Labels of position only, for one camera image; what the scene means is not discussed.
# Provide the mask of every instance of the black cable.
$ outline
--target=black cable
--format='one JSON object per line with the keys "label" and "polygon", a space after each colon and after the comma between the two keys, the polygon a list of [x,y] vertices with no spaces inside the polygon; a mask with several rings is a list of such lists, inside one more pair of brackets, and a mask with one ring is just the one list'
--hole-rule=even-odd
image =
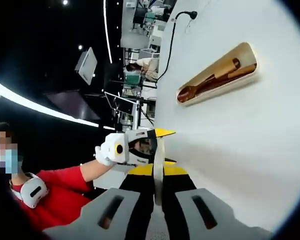
{"label": "black cable", "polygon": [[150,119],[150,117],[145,113],[145,111],[143,111],[140,108],[141,112],[143,113],[143,115],[146,117],[146,119],[148,119],[148,121],[151,123],[152,126],[155,126],[154,122]]}
{"label": "black cable", "polygon": [[140,0],[138,1],[138,4],[144,9],[145,6],[142,5],[142,3],[140,2]]}
{"label": "black cable", "polygon": [[169,62],[170,62],[170,57],[171,57],[171,50],[172,50],[172,43],[173,43],[173,40],[174,40],[174,36],[175,36],[175,29],[176,29],[176,23],[177,23],[177,19],[178,17],[181,15],[181,14],[188,14],[190,16],[191,19],[195,19],[198,15],[198,13],[196,11],[181,11],[179,12],[176,16],[175,16],[175,19],[174,19],[174,24],[173,24],[173,29],[172,29],[172,36],[171,36],[171,43],[170,43],[170,50],[169,50],[169,57],[168,57],[168,61],[166,63],[166,67],[165,67],[165,70],[164,72],[162,73],[162,75],[160,77],[158,77],[156,79],[156,82],[155,82],[155,85],[157,86],[157,82],[160,78],[162,78],[163,75],[165,75],[165,73],[167,72],[168,70],[168,66],[169,66]]}
{"label": "black cable", "polygon": [[156,2],[156,0],[152,1],[150,0],[150,3],[149,3],[149,8]]}

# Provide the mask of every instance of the led light strip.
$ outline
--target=led light strip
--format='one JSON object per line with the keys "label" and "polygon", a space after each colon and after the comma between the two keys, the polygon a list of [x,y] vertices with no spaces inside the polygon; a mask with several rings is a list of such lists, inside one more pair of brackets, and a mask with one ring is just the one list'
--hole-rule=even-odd
{"label": "led light strip", "polygon": [[[16,104],[22,105],[26,108],[35,110],[35,111],[43,113],[43,114],[47,114],[47,115],[50,115],[50,116],[53,116],[53,117],[56,117],[59,119],[64,119],[64,120],[68,120],[71,122],[84,124],[84,125],[88,125],[88,126],[92,126],[92,127],[96,127],[96,128],[99,127],[99,125],[97,123],[82,120],[82,119],[77,119],[77,118],[74,118],[73,116],[69,116],[67,114],[52,110],[52,109],[42,106],[38,103],[30,101],[30,100],[24,98],[23,96],[20,96],[20,95],[14,93],[13,91],[6,88],[2,84],[0,84],[0,96],[6,98]],[[109,126],[104,126],[103,128],[108,129],[108,130],[115,130],[113,127],[109,127]]]}
{"label": "led light strip", "polygon": [[108,52],[109,52],[110,63],[112,64],[112,57],[111,57],[110,44],[109,44],[109,37],[108,37],[107,13],[106,13],[106,0],[103,0],[103,18],[104,18],[104,29],[105,29],[106,44],[107,44],[107,46],[108,46]]}

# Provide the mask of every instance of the desk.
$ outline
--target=desk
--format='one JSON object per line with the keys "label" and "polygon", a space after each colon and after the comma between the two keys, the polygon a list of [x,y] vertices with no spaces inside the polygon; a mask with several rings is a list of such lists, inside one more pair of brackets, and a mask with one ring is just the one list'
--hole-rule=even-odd
{"label": "desk", "polygon": [[[276,1],[178,0],[170,18],[181,11],[198,16],[178,18],[168,71],[157,84],[155,126],[176,131],[165,138],[166,157],[183,165],[197,188],[229,204],[239,221],[275,232],[300,199],[300,29]],[[169,21],[159,76],[172,28]],[[256,53],[256,83],[177,104],[180,86],[242,42]]]}

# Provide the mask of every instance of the gray gripper pad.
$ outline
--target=gray gripper pad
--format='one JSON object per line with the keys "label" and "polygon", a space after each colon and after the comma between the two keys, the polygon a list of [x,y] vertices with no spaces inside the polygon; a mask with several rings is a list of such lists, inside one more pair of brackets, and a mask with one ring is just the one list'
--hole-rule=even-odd
{"label": "gray gripper pad", "polygon": [[[83,206],[80,217],[72,223],[50,227],[43,232],[52,240],[124,240],[139,196],[139,192],[111,188]],[[112,203],[120,201],[109,228],[99,226]]]}
{"label": "gray gripper pad", "polygon": [[[267,230],[248,227],[238,221],[232,208],[205,188],[180,191],[175,195],[182,208],[190,240],[266,240],[272,236]],[[209,225],[202,217],[204,214],[209,215],[207,211],[213,216]]]}

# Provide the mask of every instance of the person in background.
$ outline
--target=person in background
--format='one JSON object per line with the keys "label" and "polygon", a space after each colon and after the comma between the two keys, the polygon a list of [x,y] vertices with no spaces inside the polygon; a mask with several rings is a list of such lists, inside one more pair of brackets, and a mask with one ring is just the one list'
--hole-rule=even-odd
{"label": "person in background", "polygon": [[133,63],[125,66],[128,72],[140,71],[141,75],[145,76],[150,82],[156,82],[158,78],[158,58],[141,58]]}
{"label": "person in background", "polygon": [[0,174],[0,239],[48,240],[40,230],[34,228],[30,219],[13,198],[5,185],[5,176]]}
{"label": "person in background", "polygon": [[[82,206],[90,202],[83,194],[93,189],[92,180],[115,164],[102,156],[100,147],[95,147],[95,152],[95,160],[81,166],[41,170],[37,175],[23,172],[14,131],[8,123],[0,123],[0,168],[10,176],[11,194],[38,231],[70,224],[80,216]],[[29,197],[27,186],[33,184],[38,187]]]}
{"label": "person in background", "polygon": [[172,12],[171,7],[162,7],[162,6],[152,6],[149,11],[154,13],[156,19],[167,22],[170,18],[171,12]]}

